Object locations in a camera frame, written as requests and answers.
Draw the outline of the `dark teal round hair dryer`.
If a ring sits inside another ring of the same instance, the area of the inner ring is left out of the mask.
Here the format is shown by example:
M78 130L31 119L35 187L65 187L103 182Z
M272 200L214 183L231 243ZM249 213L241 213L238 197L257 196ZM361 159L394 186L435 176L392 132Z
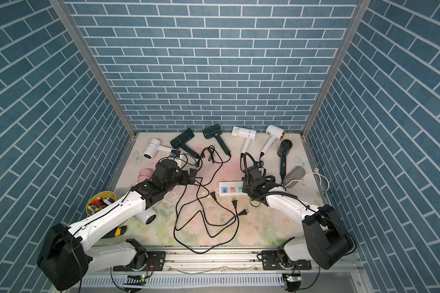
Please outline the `dark teal round hair dryer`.
M280 170L279 174L282 180L284 180L286 176L286 168L287 168L287 155L293 147L293 143L289 139L284 139L279 148L277 149L277 155L280 157Z

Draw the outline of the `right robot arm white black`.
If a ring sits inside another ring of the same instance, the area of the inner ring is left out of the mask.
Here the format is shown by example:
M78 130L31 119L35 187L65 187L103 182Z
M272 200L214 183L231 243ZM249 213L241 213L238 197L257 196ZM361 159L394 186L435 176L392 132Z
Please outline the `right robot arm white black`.
M243 192L302 225L303 241L291 238L278 248L279 262L283 266L290 267L295 261L310 258L321 268L329 269L355 248L351 234L342 226L332 206L302 201L263 178L243 177Z

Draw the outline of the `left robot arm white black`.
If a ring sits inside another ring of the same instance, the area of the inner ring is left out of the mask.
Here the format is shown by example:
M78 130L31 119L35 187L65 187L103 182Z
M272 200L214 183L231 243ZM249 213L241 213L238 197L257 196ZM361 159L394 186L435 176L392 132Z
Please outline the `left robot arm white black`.
M161 201L178 185L196 182L197 169L182 170L171 159L155 166L153 175L133 186L121 199L79 222L51 227L44 238L37 265L59 291L79 283L88 273L116 266L140 269L146 249L138 241L95 248L95 243L133 216Z

